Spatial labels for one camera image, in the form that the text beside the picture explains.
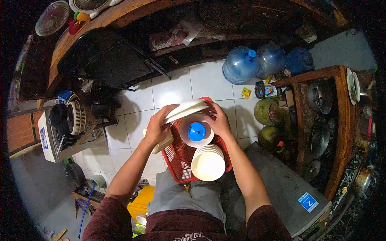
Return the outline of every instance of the hand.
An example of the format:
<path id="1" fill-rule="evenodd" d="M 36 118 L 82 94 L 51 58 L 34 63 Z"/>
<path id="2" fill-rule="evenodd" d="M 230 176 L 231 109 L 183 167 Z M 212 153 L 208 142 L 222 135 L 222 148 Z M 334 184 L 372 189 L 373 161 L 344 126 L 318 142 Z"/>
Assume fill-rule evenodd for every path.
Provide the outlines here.
<path id="1" fill-rule="evenodd" d="M 228 118 L 226 114 L 222 111 L 221 107 L 211 101 L 209 101 L 208 104 L 214 107 L 216 113 L 214 113 L 213 115 L 216 117 L 216 120 L 213 120 L 208 115 L 205 115 L 204 118 L 208 122 L 212 130 L 215 132 L 215 134 L 219 135 L 223 139 L 226 137 L 233 137 L 233 134 L 230 131 Z"/>
<path id="2" fill-rule="evenodd" d="M 168 134 L 169 127 L 164 125 L 164 120 L 169 111 L 179 106 L 179 104 L 171 104 L 164 106 L 155 115 L 150 117 L 149 124 L 147 125 L 146 135 L 144 140 L 150 145 L 155 146 L 161 141 L 165 140 Z"/>

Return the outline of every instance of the black chair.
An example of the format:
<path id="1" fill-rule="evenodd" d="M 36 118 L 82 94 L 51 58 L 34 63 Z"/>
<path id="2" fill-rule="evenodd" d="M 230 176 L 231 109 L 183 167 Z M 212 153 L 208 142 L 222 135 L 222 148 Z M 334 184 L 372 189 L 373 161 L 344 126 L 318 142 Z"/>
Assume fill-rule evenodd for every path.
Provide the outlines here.
<path id="1" fill-rule="evenodd" d="M 171 79 L 146 53 L 105 28 L 83 34 L 58 63 L 61 75 L 98 80 L 131 91 L 129 87 L 138 83 L 135 79 L 153 71 Z"/>

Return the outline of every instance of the blue sticker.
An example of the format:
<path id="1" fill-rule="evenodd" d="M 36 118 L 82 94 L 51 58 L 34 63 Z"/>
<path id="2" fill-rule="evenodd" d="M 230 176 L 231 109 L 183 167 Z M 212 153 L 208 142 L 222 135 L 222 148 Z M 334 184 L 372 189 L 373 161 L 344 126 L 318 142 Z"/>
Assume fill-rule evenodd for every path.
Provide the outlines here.
<path id="1" fill-rule="evenodd" d="M 308 192 L 304 193 L 304 195 L 301 196 L 298 201 L 307 210 L 307 212 L 311 212 L 319 204 L 315 198 L 308 194 Z"/>
<path id="2" fill-rule="evenodd" d="M 44 127 L 40 129 L 40 141 L 42 143 L 43 149 L 48 149 L 46 132 L 44 131 Z"/>

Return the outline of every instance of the water gallon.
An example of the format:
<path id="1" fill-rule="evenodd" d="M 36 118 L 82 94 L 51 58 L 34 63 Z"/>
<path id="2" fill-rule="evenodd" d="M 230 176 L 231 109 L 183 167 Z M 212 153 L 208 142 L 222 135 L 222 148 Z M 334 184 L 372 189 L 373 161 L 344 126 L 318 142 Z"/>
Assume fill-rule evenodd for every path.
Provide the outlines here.
<path id="1" fill-rule="evenodd" d="M 240 46 L 232 49 L 222 66 L 224 78 L 232 84 L 242 84 L 255 77 L 260 69 L 256 51 Z"/>
<path id="2" fill-rule="evenodd" d="M 260 71 L 258 79 L 265 79 L 268 76 L 281 72 L 284 68 L 284 49 L 278 48 L 274 44 L 265 44 L 259 51 Z"/>
<path id="3" fill-rule="evenodd" d="M 284 60 L 292 76 L 315 69 L 310 52 L 304 48 L 294 48 L 284 57 Z"/>

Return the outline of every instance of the shelf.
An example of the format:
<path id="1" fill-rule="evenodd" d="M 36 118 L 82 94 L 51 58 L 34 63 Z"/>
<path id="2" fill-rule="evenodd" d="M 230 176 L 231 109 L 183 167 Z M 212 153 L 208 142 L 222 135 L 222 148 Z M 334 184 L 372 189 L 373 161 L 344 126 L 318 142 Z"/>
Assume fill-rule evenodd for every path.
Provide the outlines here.
<path id="1" fill-rule="evenodd" d="M 296 112 L 298 117 L 298 158 L 296 161 L 296 172 L 302 176 L 304 167 L 307 164 L 306 161 L 309 159 L 309 157 L 307 154 L 308 142 L 306 141 L 307 137 L 304 125 L 305 116 L 303 114 L 303 112 L 306 110 L 304 105 L 307 105 L 307 103 L 304 103 L 302 96 L 304 87 L 301 85 L 316 79 L 330 77 L 333 77 L 334 79 L 338 102 L 338 135 L 335 158 L 330 173 L 330 179 L 324 191 L 324 195 L 328 200 L 332 200 L 334 197 L 342 178 L 344 169 L 352 158 L 352 147 L 356 130 L 357 108 L 351 104 L 347 93 L 346 70 L 347 67 L 345 66 L 335 65 L 304 74 L 299 74 L 297 76 L 272 83 L 272 85 L 275 87 L 282 87 L 287 85 L 291 85 L 293 87 Z"/>
<path id="2" fill-rule="evenodd" d="M 176 50 L 188 48 L 188 47 L 193 47 L 196 45 L 201 45 L 201 44 L 209 44 L 209 43 L 215 43 L 215 42 L 220 42 L 220 41 L 232 41 L 232 40 L 243 40 L 243 39 L 272 39 L 269 35 L 266 34 L 234 34 L 234 35 L 227 35 L 223 40 L 218 40 L 218 39 L 209 39 L 207 37 L 201 37 L 197 39 L 193 39 L 193 41 L 189 45 L 176 45 L 176 46 L 171 46 L 163 49 L 156 50 L 152 53 L 154 57 L 158 57 Z"/>

